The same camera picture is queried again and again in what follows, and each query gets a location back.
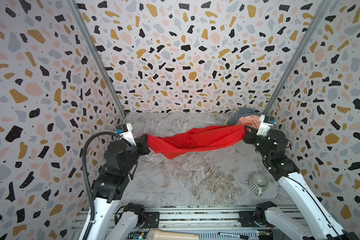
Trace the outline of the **red t shirt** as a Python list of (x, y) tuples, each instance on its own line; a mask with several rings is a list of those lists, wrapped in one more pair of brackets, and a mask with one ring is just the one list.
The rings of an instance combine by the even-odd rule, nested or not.
[(169, 160), (191, 152), (207, 152), (230, 147), (245, 137), (244, 126), (194, 128), (172, 137), (148, 135), (148, 146)]

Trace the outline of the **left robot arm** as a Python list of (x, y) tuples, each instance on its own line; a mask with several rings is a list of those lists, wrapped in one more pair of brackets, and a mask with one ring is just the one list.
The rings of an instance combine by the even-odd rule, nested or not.
[[(91, 141), (102, 135), (114, 136), (117, 139), (109, 143), (104, 153), (106, 164), (101, 168), (98, 178), (91, 184), (87, 170), (86, 154)], [(135, 139), (135, 143), (133, 145), (123, 139), (121, 135), (112, 132), (94, 134), (85, 143), (82, 155), (82, 171), (89, 198), (90, 215), (89, 225), (84, 231), (84, 240), (88, 240), (90, 233), (95, 229), (95, 214), (97, 213), (95, 200), (103, 199), (107, 204), (120, 200), (129, 181), (134, 177), (135, 173), (131, 173), (131, 171), (133, 167), (137, 166), (139, 157), (150, 153), (146, 135)]]

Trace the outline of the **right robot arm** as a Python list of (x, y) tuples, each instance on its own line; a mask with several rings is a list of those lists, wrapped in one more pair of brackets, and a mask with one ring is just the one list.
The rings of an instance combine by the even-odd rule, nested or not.
[(323, 207), (308, 187), (295, 163), (286, 156), (288, 140), (280, 130), (259, 130), (245, 126), (244, 142), (253, 145), (262, 156), (262, 163), (274, 180), (286, 190), (303, 215), (307, 226), (286, 215), (276, 204), (268, 201), (257, 204), (254, 212), (258, 225), (272, 225), (291, 240), (357, 240), (347, 232)]

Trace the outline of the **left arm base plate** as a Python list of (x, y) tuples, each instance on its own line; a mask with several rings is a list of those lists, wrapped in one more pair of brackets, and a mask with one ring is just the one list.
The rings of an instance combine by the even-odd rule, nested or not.
[(137, 224), (134, 226), (134, 230), (138, 229), (157, 229), (159, 227), (159, 212), (144, 212), (138, 213), (137, 215)]

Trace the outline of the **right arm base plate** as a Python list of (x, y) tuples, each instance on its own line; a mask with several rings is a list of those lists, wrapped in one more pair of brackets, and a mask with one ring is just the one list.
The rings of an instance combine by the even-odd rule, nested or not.
[(273, 225), (266, 220), (265, 212), (255, 209), (254, 211), (240, 211), (239, 223), (241, 227), (267, 227), (270, 228)]

